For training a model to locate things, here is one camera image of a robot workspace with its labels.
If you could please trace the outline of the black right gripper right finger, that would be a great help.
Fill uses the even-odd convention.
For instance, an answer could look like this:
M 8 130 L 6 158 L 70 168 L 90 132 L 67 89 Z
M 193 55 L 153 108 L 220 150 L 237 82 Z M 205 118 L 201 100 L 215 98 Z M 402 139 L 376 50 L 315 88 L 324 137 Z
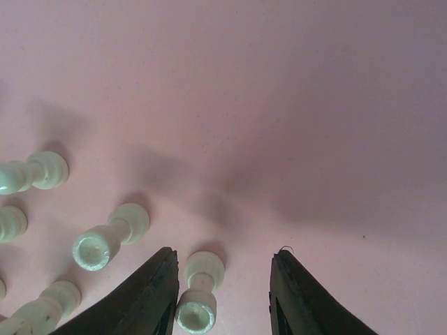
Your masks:
M 274 335 L 376 335 L 344 308 L 288 250 L 281 249 L 272 258 L 269 299 Z

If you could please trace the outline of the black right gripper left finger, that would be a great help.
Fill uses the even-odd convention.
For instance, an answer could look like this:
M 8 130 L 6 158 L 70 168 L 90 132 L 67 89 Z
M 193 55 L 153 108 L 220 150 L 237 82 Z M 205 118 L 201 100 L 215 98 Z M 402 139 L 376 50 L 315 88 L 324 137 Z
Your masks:
M 179 294 L 177 252 L 158 250 L 123 283 L 53 335 L 173 333 Z

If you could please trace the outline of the white chess king piece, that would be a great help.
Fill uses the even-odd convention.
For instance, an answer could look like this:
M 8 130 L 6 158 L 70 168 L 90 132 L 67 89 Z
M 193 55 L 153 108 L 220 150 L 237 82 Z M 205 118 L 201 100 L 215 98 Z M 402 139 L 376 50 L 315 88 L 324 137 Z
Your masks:
M 78 287 L 70 281 L 56 281 L 39 297 L 20 307 L 1 322 L 1 335 L 49 334 L 62 318 L 68 317 L 82 300 Z

